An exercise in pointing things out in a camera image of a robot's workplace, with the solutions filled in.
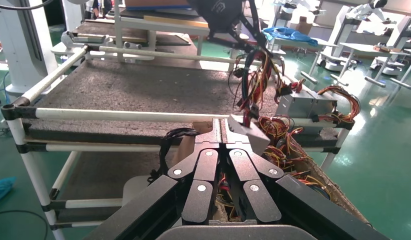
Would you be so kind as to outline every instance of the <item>black wire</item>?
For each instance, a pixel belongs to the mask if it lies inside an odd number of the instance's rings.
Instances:
[[[37,214],[36,212],[33,211],[26,211],[26,210],[8,210],[8,211],[0,211],[0,215],[1,214],[8,214],[8,213],[25,213],[25,214],[31,214],[31,215],[35,215],[36,217],[40,218],[43,223],[45,224],[45,234],[43,236],[43,240],[47,239],[48,236],[48,223],[47,221],[39,214]]]
[[[9,128],[0,128],[0,133],[2,133],[2,134],[0,134],[0,138],[4,135],[8,134],[9,132],[10,132]]]
[[[325,198],[331,200],[331,198],[330,198],[330,196],[328,195],[328,193],[327,193],[325,190],[323,190],[322,188],[320,188],[319,186],[310,185],[309,187],[310,187],[311,189],[315,190],[316,192],[322,193],[322,194],[325,196]]]
[[[53,1],[54,0],[47,0],[44,3],[36,5],[36,6],[6,6],[6,5],[0,5],[0,9],[15,10],[15,11],[34,10],[34,9],[39,9],[39,8],[45,7],[46,5],[52,3]]]
[[[157,180],[161,175],[167,175],[169,171],[169,167],[166,163],[166,155],[172,146],[172,142],[174,139],[183,137],[183,136],[197,136],[200,135],[198,131],[188,127],[176,128],[169,131],[162,139],[160,143],[160,152],[158,154],[160,160],[160,167],[158,170],[153,169],[150,173],[150,177],[147,181],[152,184],[155,180]]]

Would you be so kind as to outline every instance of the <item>white tube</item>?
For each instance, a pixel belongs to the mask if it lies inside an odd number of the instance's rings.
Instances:
[[[86,53],[87,46],[77,49],[75,53],[67,59],[61,66],[55,69],[51,74],[44,77],[40,82],[25,92],[22,97],[29,99],[30,102],[35,100],[45,89],[47,89],[55,80],[61,77],[73,64],[79,61]]]
[[[397,79],[395,79],[395,78],[392,78],[392,77],[390,77],[389,80],[391,80],[393,83],[396,83],[396,84],[398,84],[398,85],[400,85],[400,86],[402,86],[402,87],[405,87],[406,89],[410,89],[410,90],[411,90],[411,86],[408,85],[408,84],[405,84],[404,82],[401,82],[401,81],[399,81],[399,80],[397,80]]]
[[[66,209],[121,207],[122,198],[82,199],[65,201]]]
[[[73,222],[71,224],[72,228],[77,228],[77,227],[91,227],[91,226],[99,226],[103,223],[104,221],[81,221],[81,222]]]
[[[64,163],[64,166],[62,167],[60,173],[58,174],[57,179],[54,182],[54,185],[52,185],[53,189],[60,190],[61,187],[63,186],[64,181],[67,178],[67,175],[70,172],[70,169],[72,168],[73,163],[76,160],[76,157],[78,156],[79,152],[77,151],[72,151],[70,155],[68,156],[67,160]]]
[[[322,128],[335,128],[337,125],[330,121],[318,121],[313,122],[310,118],[292,118],[291,124],[302,127],[322,127]]]
[[[372,78],[369,77],[369,76],[365,76],[365,77],[364,77],[364,80],[368,81],[368,82],[371,83],[371,84],[375,84],[375,85],[378,86],[378,87],[385,88],[385,87],[387,86],[387,85],[383,84],[382,82],[376,81],[375,79],[372,79]]]
[[[219,62],[219,63],[227,63],[227,64],[235,63],[235,59],[224,58],[224,57],[183,55],[183,54],[177,54],[177,53],[168,53],[168,52],[160,52],[160,51],[145,51],[145,50],[138,50],[138,49],[117,48],[117,47],[110,47],[110,46],[100,46],[99,51],[106,52],[106,53],[121,53],[121,54],[132,54],[132,55],[150,56],[150,57],[164,57],[164,58],[170,58],[170,59],[209,61],[209,62]],[[240,61],[240,64],[244,64],[244,63],[245,63],[245,60]],[[252,64],[261,65],[262,63],[259,61],[254,61]]]
[[[226,119],[229,115],[143,112],[143,111],[109,111],[63,108],[36,109],[39,119],[103,120],[133,122],[192,123],[211,122],[213,119]]]
[[[308,75],[305,71],[301,71],[301,75],[305,77],[305,79],[309,80],[312,84],[318,84],[318,81],[314,79],[312,76]]]
[[[8,127],[11,131],[12,137],[14,138],[16,145],[24,145],[25,141],[25,130],[23,128],[23,122],[21,118],[15,120],[7,121]],[[29,175],[30,181],[32,182],[33,188],[36,192],[37,198],[42,206],[48,206],[51,203],[50,196],[45,186],[45,182],[42,179],[41,171],[39,170],[33,152],[21,153],[21,159],[23,159],[24,166],[26,167],[27,173]],[[57,222],[57,216],[55,211],[46,211],[46,219],[49,225],[53,226]],[[53,230],[52,233],[56,240],[64,240],[64,235],[61,229]]]
[[[338,141],[336,142],[335,147],[341,148],[341,146],[343,145],[349,133],[350,133],[350,130],[347,130],[345,128],[341,129],[341,131],[339,131],[338,133]],[[320,168],[323,171],[326,171],[329,168],[329,166],[332,164],[332,162],[334,161],[335,156],[336,155],[334,153],[329,152],[326,155],[325,159],[323,160],[322,165],[320,165]]]
[[[122,145],[122,144],[56,144],[47,143],[48,152],[159,152],[158,145]],[[177,151],[178,146],[170,147],[170,152]]]
[[[324,151],[323,147],[303,147],[302,149],[309,153],[322,153]]]

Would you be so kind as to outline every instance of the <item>blue cloth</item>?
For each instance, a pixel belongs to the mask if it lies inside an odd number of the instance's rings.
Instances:
[[[0,200],[13,188],[16,177],[7,177],[0,180]]]
[[[288,39],[296,42],[305,42],[310,44],[311,46],[316,47],[318,45],[318,41],[312,39],[311,37],[302,34],[301,32],[294,30],[289,27],[267,27],[261,30],[263,34],[266,36],[267,40],[270,41],[274,38],[278,39]]]

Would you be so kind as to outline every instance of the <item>wooden board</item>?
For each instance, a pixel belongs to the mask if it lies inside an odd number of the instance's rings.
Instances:
[[[151,22],[158,22],[158,23],[168,23],[168,24],[178,24],[178,25],[187,25],[199,28],[209,28],[209,24],[207,22],[202,21],[190,21],[190,20],[182,20],[182,19],[174,19],[174,18],[167,18],[167,17],[159,17],[159,16],[143,16],[143,19],[146,21]]]

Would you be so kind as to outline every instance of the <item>caster wheel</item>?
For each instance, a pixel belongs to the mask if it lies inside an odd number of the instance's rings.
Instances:
[[[325,60],[322,60],[322,61],[319,63],[319,66],[321,66],[322,68],[326,67],[326,61],[325,61]]]

